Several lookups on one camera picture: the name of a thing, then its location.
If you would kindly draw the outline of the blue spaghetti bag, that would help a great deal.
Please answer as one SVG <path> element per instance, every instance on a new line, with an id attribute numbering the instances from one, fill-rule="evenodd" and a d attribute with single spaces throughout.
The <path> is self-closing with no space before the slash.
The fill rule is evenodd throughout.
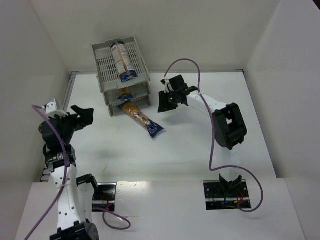
<path id="1" fill-rule="evenodd" d="M 164 130 L 162 126 L 152 121 L 147 117 L 135 104 L 126 101 L 118 106 L 120 110 L 131 117 L 135 122 L 148 131 L 148 134 L 153 139 L 158 133 Z"/>
<path id="2" fill-rule="evenodd" d="M 118 92 L 119 92 L 118 100 L 120 101 L 130 101 L 134 99 L 128 87 L 120 88 Z"/>

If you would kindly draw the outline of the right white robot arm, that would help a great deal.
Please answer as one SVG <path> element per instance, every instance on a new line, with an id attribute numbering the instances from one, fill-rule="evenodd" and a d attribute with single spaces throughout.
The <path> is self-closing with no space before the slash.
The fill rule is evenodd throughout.
<path id="1" fill-rule="evenodd" d="M 231 160 L 237 154 L 236 146 L 244 142 L 248 131 L 239 106 L 215 100 L 202 93 L 198 86 L 188 86 L 181 75 L 163 78 L 160 82 L 164 85 L 164 90 L 158 93 L 158 112 L 172 111 L 179 105 L 185 105 L 208 115 L 212 129 L 209 169 L 212 172 L 235 169 L 234 163 L 213 168 L 213 157 L 217 144 L 228 153 L 227 159 Z"/>

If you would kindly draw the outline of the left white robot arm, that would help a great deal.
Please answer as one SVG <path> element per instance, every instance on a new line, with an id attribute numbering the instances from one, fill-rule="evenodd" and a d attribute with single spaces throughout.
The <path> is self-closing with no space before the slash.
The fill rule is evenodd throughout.
<path id="1" fill-rule="evenodd" d="M 73 114 L 64 111 L 55 100 L 42 106 L 44 122 L 39 126 L 45 142 L 43 154 L 57 196 L 56 233 L 51 240 L 98 240 L 99 232 L 92 222 L 92 198 L 98 184 L 92 174 L 77 176 L 76 153 L 70 144 L 76 131 L 91 125 L 94 109 L 73 105 Z"/>

